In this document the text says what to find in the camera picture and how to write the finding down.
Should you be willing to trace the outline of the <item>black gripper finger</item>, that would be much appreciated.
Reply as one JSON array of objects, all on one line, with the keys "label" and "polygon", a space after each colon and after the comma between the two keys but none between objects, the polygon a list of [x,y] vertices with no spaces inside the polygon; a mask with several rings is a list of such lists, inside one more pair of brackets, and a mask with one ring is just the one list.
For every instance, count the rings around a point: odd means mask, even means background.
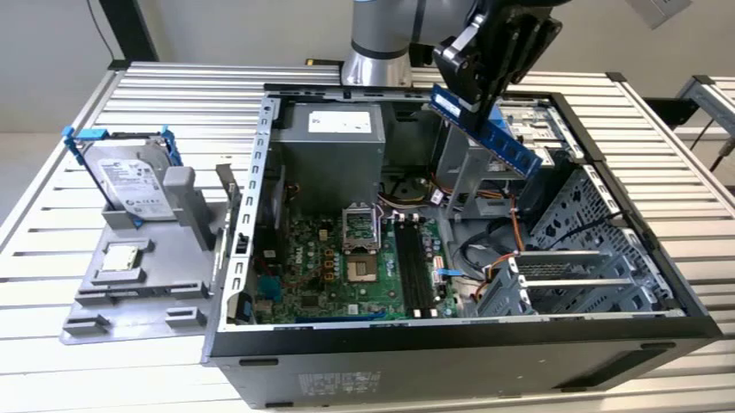
[{"label": "black gripper finger", "polygon": [[518,42],[516,55],[511,60],[506,83],[522,81],[558,37],[562,27],[563,23],[548,17],[526,33],[524,40]]},{"label": "black gripper finger", "polygon": [[512,18],[500,12],[478,12],[459,36],[434,50],[442,78],[459,99],[459,123],[478,132],[491,112],[512,57]]}]

